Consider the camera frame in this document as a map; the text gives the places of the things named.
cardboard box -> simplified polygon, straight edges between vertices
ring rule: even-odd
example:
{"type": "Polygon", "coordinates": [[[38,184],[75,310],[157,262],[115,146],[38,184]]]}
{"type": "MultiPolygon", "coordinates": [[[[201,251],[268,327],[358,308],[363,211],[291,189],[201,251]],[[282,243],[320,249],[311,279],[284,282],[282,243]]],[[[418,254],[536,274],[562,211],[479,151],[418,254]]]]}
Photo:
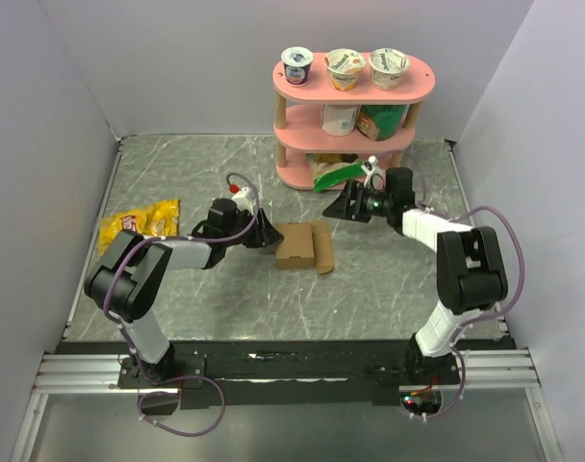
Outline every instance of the cardboard box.
{"type": "Polygon", "coordinates": [[[326,221],[276,224],[284,241],[275,249],[275,262],[280,270],[314,268],[325,274],[335,267],[331,228],[326,221]]]}

white container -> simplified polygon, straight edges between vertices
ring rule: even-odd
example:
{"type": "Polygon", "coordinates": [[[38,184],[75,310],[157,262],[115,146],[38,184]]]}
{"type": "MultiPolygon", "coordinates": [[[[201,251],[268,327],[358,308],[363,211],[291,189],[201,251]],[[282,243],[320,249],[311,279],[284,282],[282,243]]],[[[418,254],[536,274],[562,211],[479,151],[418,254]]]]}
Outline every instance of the white container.
{"type": "Polygon", "coordinates": [[[347,48],[330,51],[324,57],[329,85],[335,90],[352,90],[357,86],[359,74],[366,66],[366,59],[358,52],[347,48]]]}
{"type": "Polygon", "coordinates": [[[343,137],[354,130],[359,106],[322,106],[320,126],[329,135],[343,137]]]}
{"type": "Polygon", "coordinates": [[[397,87],[401,76],[410,67],[410,59],[401,51],[379,48],[369,55],[369,66],[371,83],[377,89],[392,90],[397,87]]]}

white wall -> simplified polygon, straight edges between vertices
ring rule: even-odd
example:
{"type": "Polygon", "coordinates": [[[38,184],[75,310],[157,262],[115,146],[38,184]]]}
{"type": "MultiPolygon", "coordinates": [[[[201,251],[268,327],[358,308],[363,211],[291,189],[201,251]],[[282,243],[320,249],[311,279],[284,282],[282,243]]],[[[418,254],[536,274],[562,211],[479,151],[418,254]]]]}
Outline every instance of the white wall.
{"type": "Polygon", "coordinates": [[[459,140],[532,0],[40,2],[120,136],[272,132],[271,71],[300,44],[427,61],[419,135],[459,140]]]}
{"type": "Polygon", "coordinates": [[[510,326],[567,460],[585,462],[585,0],[534,2],[456,154],[471,204],[519,232],[527,285],[510,326]]]}
{"type": "Polygon", "coordinates": [[[0,0],[0,461],[61,338],[114,138],[32,0],[0,0]]]}

wooden shelf post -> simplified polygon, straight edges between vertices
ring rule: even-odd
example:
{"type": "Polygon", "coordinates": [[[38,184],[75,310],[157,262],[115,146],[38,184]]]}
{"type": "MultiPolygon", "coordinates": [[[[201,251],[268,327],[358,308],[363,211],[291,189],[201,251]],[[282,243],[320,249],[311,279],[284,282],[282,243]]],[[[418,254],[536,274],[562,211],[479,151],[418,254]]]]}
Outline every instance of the wooden shelf post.
{"type": "Polygon", "coordinates": [[[286,147],[280,141],[277,141],[276,143],[277,143],[276,164],[278,167],[285,167],[286,166],[286,147]]]}
{"type": "Polygon", "coordinates": [[[286,128],[286,98],[280,93],[275,93],[275,127],[286,128]]]}
{"type": "MultiPolygon", "coordinates": [[[[286,127],[286,98],[277,91],[275,92],[275,128],[286,127]]],[[[280,141],[277,142],[277,159],[278,167],[286,166],[286,147],[280,141]]]]}
{"type": "MultiPolygon", "coordinates": [[[[421,101],[410,105],[408,112],[406,113],[406,118],[404,118],[404,123],[402,124],[403,128],[415,128],[422,104],[423,102],[421,101]]],[[[394,151],[390,162],[391,167],[401,167],[401,160],[403,157],[404,151],[394,151]]]]}
{"type": "Polygon", "coordinates": [[[408,108],[408,113],[406,113],[406,118],[404,119],[403,127],[404,128],[413,128],[417,125],[417,119],[419,118],[420,107],[423,105],[423,102],[411,104],[408,108]]]}

yogurt cup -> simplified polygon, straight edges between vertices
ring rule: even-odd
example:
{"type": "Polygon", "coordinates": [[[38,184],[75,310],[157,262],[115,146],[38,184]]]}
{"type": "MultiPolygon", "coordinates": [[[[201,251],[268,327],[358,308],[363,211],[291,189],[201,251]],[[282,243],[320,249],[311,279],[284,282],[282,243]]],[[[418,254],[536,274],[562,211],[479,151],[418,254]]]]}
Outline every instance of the yogurt cup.
{"type": "Polygon", "coordinates": [[[410,67],[410,58],[401,51],[392,48],[378,48],[369,55],[371,83],[381,90],[397,87],[401,76],[410,67]]]}
{"type": "Polygon", "coordinates": [[[366,66],[366,59],[354,50],[339,48],[324,57],[329,85],[335,90],[352,90],[357,86],[359,74],[366,66]]]}
{"type": "Polygon", "coordinates": [[[298,87],[307,84],[313,60],[314,54],[302,46],[293,46],[284,50],[282,63],[284,63],[284,75],[288,83],[298,87]]]}

